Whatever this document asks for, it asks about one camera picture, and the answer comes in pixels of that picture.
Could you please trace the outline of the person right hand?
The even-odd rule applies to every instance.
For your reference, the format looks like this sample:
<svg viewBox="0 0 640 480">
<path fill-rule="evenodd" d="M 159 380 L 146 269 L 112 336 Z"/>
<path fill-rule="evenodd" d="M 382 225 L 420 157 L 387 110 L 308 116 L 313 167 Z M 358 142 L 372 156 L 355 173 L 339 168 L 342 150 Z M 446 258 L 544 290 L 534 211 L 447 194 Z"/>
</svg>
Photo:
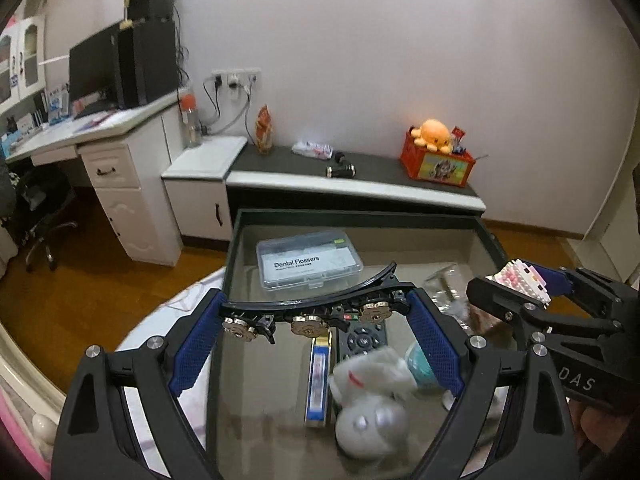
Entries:
<svg viewBox="0 0 640 480">
<path fill-rule="evenodd" d="M 639 463 L 639 410 L 632 415 L 616 415 L 592 408 L 584 402 L 568 402 L 578 446 L 593 444 L 614 463 Z"/>
</svg>

